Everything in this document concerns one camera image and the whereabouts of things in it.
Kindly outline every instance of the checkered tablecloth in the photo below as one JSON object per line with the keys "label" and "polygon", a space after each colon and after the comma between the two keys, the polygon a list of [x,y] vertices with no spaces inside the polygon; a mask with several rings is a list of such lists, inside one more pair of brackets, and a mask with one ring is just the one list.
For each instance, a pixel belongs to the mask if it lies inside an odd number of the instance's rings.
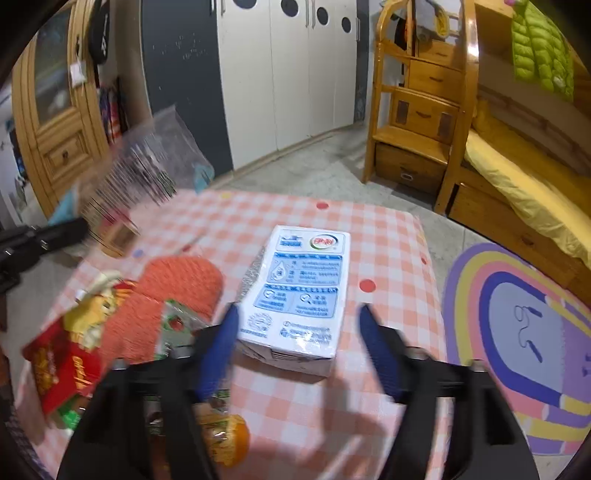
{"label": "checkered tablecloth", "polygon": [[[161,207],[134,212],[141,236],[139,258],[115,260],[93,251],[82,262],[47,315],[74,305],[76,292],[105,270],[137,279],[146,262],[191,243],[221,270],[225,285],[216,318],[236,297],[241,279],[275,225],[341,230],[351,234],[349,284],[339,350],[331,376],[318,381],[240,357],[233,367],[232,413],[251,432],[247,458],[221,469],[241,480],[376,478],[391,448],[403,407],[381,392],[359,337],[357,312],[371,303],[383,324],[401,330],[411,345],[445,359],[443,321],[431,258],[420,222],[410,213],[380,206],[265,193],[208,190],[180,192]],[[373,292],[360,282],[375,283]],[[364,290],[371,282],[364,282]],[[30,366],[17,397],[24,430],[52,475],[67,445],[66,433],[44,420]],[[447,439],[440,409],[428,478],[440,478]]]}

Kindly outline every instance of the wooden drawer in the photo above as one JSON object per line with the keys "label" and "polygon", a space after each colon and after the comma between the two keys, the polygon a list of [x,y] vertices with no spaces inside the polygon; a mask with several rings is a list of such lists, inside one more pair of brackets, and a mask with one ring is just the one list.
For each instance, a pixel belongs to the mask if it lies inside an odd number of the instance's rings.
{"label": "wooden drawer", "polygon": [[413,90],[398,88],[392,95],[390,124],[451,145],[457,107]]}
{"label": "wooden drawer", "polygon": [[445,165],[378,142],[375,147],[375,170],[384,179],[436,194],[443,180]]}
{"label": "wooden drawer", "polygon": [[462,72],[420,60],[411,60],[408,72],[408,88],[460,103]]}
{"label": "wooden drawer", "polygon": [[574,278],[566,285],[566,288],[587,307],[591,308],[591,270],[587,268],[582,260],[576,258],[572,260],[578,264],[578,270]]}
{"label": "wooden drawer", "polygon": [[434,61],[445,67],[463,70],[465,66],[462,44],[451,45],[440,40],[419,41],[417,52],[420,59]]}
{"label": "wooden drawer", "polygon": [[449,216],[519,255],[561,287],[567,287],[576,274],[576,259],[486,193],[461,184]]}

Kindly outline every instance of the wardrobe door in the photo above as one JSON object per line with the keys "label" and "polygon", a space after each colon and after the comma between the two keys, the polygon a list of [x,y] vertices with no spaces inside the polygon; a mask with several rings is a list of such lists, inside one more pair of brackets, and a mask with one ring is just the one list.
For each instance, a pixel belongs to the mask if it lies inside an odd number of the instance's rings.
{"label": "wardrobe door", "polygon": [[221,0],[223,100],[234,168],[277,149],[269,0]]}
{"label": "wardrobe door", "polygon": [[310,0],[310,133],[334,128],[336,0]]}
{"label": "wardrobe door", "polygon": [[152,113],[175,105],[216,175],[232,169],[217,47],[219,1],[143,0],[141,8]]}
{"label": "wardrobe door", "polygon": [[311,0],[271,0],[271,53],[279,149],[310,136],[310,2]]}
{"label": "wardrobe door", "polygon": [[355,0],[339,0],[335,6],[335,128],[353,123],[358,38]]}

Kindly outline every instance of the green puffer jacket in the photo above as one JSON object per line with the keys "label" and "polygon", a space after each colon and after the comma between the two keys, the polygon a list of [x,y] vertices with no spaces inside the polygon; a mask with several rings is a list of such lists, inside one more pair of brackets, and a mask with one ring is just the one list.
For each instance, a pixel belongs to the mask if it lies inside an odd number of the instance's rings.
{"label": "green puffer jacket", "polygon": [[572,102],[573,58],[562,33],[530,0],[516,0],[513,9],[515,77],[539,79],[543,88]]}

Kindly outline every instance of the white milk carton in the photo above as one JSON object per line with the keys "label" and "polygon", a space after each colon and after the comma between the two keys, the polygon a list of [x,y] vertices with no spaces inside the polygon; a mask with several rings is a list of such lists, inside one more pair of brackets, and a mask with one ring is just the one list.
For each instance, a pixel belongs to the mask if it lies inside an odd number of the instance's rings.
{"label": "white milk carton", "polygon": [[328,376],[345,311],[351,236],[277,225],[240,303],[239,348],[266,364]]}

